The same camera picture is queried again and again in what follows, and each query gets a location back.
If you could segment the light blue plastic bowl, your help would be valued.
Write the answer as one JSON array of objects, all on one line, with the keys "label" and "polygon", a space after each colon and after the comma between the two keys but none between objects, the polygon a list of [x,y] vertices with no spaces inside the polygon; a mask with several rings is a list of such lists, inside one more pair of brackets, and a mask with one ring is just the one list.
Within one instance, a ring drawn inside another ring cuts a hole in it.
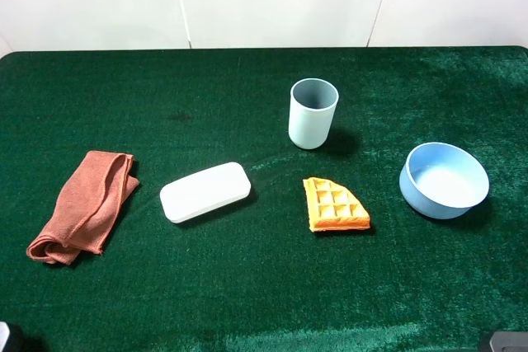
[{"label": "light blue plastic bowl", "polygon": [[489,192],[489,179],[482,164],[465,150],[430,142],[408,154],[399,175],[399,188],[420,214],[446,220],[483,202]]}]

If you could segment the orange waffle slice toy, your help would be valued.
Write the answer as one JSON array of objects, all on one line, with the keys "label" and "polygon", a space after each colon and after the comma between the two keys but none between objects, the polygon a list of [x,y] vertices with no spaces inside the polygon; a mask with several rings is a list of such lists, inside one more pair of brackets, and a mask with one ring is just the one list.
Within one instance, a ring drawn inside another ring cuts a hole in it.
[{"label": "orange waffle slice toy", "polygon": [[303,179],[311,232],[367,230],[370,215],[344,186],[329,179]]}]

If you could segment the grey device bottom right corner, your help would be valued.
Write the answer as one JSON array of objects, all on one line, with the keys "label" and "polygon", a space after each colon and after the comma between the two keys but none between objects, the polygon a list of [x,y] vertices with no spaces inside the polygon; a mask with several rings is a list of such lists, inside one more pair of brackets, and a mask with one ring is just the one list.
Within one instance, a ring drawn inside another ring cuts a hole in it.
[{"label": "grey device bottom right corner", "polygon": [[528,351],[527,331],[495,331],[487,333],[478,342],[478,351]]}]

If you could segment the white rectangular lidded box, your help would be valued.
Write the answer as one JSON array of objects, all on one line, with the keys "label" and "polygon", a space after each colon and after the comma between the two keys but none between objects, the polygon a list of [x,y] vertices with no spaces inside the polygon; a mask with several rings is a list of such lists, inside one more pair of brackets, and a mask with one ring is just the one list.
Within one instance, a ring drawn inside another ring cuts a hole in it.
[{"label": "white rectangular lidded box", "polygon": [[160,200],[166,218],[182,223],[246,198],[251,182],[237,162],[198,171],[165,185]]}]

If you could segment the light blue plastic cup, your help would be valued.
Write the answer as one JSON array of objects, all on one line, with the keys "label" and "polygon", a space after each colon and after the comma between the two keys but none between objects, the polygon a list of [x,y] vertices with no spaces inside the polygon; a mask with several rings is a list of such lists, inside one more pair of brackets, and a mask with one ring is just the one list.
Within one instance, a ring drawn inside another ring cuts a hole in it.
[{"label": "light blue plastic cup", "polygon": [[299,148],[312,150],[327,140],[335,109],[338,90],[320,78],[305,78],[290,89],[288,135]]}]

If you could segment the orange folded cloth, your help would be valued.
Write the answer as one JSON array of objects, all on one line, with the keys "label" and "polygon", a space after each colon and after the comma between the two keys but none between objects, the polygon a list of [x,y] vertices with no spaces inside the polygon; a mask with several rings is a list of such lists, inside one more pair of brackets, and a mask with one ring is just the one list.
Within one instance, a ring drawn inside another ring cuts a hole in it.
[{"label": "orange folded cloth", "polygon": [[121,205],[139,186],[130,175],[133,162],[128,153],[88,152],[62,187],[52,217],[26,255],[64,265],[71,265],[82,251],[100,255]]}]

